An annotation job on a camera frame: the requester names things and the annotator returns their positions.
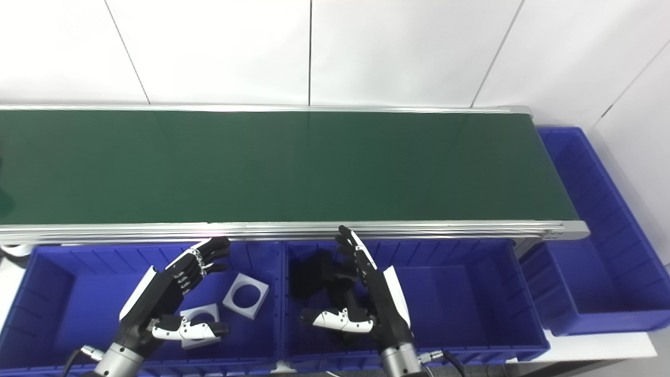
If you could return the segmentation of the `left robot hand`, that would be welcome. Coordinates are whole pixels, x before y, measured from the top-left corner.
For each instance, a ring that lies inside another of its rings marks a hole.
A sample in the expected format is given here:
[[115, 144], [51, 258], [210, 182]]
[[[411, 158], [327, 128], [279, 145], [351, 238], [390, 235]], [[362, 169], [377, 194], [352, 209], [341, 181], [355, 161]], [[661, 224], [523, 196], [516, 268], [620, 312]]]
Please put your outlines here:
[[230, 240], [225, 236], [207, 238], [182, 251], [164, 270], [150, 267], [119, 314], [119, 328], [113, 342], [146, 359], [164, 342], [153, 334], [175, 336], [182, 325], [176, 312], [187, 293], [209, 274], [227, 269], [216, 260], [230, 255]]

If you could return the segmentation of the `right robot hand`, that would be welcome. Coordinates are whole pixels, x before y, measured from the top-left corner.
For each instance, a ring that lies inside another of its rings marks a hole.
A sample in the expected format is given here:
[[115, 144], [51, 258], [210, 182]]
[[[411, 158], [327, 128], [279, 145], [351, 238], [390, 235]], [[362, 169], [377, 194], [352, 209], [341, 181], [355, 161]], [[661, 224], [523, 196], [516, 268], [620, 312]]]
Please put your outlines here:
[[378, 354], [413, 346], [411, 319], [395, 269], [379, 269], [361, 238], [345, 225], [338, 227], [335, 241], [342, 261], [320, 250], [317, 263], [308, 268], [312, 280], [304, 284], [314, 293], [325, 289], [331, 306], [302, 309], [301, 322], [345, 334], [367, 334]]

